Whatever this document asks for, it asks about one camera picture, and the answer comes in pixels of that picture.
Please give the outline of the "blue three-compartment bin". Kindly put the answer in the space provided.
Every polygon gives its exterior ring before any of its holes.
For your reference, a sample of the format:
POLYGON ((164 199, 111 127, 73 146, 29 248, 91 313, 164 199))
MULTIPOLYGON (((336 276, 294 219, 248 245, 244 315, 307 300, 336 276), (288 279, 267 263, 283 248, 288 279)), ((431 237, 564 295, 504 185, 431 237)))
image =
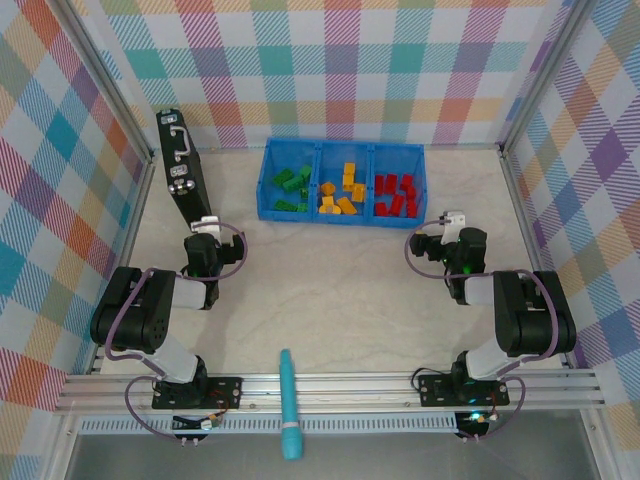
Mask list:
POLYGON ((256 186, 256 204, 258 217, 263 221, 414 228, 424 220, 428 205, 424 147, 417 144, 271 138, 265 147, 256 186), (353 162, 356 165, 354 182, 366 185, 366 199, 363 203, 351 201, 358 210, 357 215, 320 214, 318 209, 323 197, 320 186, 325 182, 332 182, 336 187, 332 195, 335 203, 340 197, 351 200, 351 192, 344 191, 342 187, 346 162, 353 162), (292 170, 294 177, 300 177, 299 170, 304 165, 312 167, 310 180, 307 183, 304 182, 301 187, 309 189, 307 199, 301 198, 299 193, 301 188, 285 193, 282 187, 273 184, 273 177, 285 168, 292 170), (387 174, 395 174, 398 177, 396 192, 393 195, 385 193, 382 196, 376 196, 375 176, 387 174), (418 209, 416 218, 406 217, 407 198, 404 190, 399 188, 403 174, 413 176, 413 186, 417 190, 414 200, 418 209), (392 198, 396 194, 405 197, 401 215, 399 217, 390 214, 387 217, 376 216, 375 203, 385 202, 389 211, 392 198), (297 205, 306 202, 309 205, 309 212, 275 211, 274 204, 278 199, 297 205))

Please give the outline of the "teal pen-shaped tool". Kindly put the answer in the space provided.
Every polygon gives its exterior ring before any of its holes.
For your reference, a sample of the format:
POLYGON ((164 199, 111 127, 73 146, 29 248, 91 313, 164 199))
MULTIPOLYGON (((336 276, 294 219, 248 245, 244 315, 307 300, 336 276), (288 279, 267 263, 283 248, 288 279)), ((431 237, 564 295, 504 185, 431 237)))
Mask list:
POLYGON ((281 450, 287 461, 303 457, 303 434, 298 418, 295 369, 289 349, 280 352, 281 450))

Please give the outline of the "thin aluminium rail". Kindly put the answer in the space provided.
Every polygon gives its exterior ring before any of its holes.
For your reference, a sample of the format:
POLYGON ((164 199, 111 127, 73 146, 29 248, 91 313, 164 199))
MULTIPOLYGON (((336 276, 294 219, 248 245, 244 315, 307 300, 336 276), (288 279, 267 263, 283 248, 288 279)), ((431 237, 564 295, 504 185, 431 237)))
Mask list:
MULTIPOLYGON (((462 144, 422 144, 425 150, 433 151, 449 151, 449 150, 499 150, 500 145, 496 143, 462 143, 462 144)), ((231 153, 236 151, 252 151, 265 148, 264 146, 240 147, 240 148, 220 148, 220 147, 202 147, 198 148, 200 153, 231 153)))

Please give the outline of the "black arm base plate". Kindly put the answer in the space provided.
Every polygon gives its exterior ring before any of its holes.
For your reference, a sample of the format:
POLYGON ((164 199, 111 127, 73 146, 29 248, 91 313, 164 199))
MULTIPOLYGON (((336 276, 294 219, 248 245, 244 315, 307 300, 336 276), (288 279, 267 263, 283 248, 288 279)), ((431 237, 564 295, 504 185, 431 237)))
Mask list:
POLYGON ((156 382, 151 406, 155 410, 237 410, 241 377, 207 377, 190 383, 156 382))
POLYGON ((418 391, 422 407, 493 407, 510 403, 505 383, 488 380, 458 383, 450 374, 420 375, 418 391))

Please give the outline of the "wide aluminium base rail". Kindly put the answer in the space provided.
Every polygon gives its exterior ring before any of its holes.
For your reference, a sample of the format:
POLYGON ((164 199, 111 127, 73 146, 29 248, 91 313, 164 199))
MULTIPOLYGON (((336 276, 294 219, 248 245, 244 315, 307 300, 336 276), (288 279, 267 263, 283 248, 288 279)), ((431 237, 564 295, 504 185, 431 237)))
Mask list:
MULTIPOLYGON (((605 406, 605 398, 591 370, 524 369, 498 389, 470 403, 456 405, 434 382, 412 381, 407 372, 298 374, 295 380, 298 412, 382 413, 419 411, 424 400, 435 411, 489 411, 514 409, 520 398, 530 410, 582 410, 605 406)), ((125 387, 131 375, 72 375, 62 390, 54 412, 124 413, 125 387)))

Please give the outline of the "aluminium corner post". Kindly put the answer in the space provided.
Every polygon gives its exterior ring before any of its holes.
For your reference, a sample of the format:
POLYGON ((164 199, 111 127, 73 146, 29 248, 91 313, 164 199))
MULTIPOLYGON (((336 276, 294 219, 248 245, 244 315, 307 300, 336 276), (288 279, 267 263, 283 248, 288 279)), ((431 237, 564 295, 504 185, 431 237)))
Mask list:
POLYGON ((127 138, 147 164, 153 162, 153 149, 146 140, 124 96, 111 75, 99 49, 96 47, 85 25, 76 12, 72 0, 49 0, 51 8, 56 8, 56 15, 70 34, 74 46, 87 65, 96 85, 105 94, 109 105, 122 125, 127 138))
POLYGON ((585 21, 599 0, 551 0, 551 12, 545 12, 536 25, 531 47, 524 58, 524 75, 516 90, 496 146, 508 152, 523 135, 534 109, 555 78, 585 21))

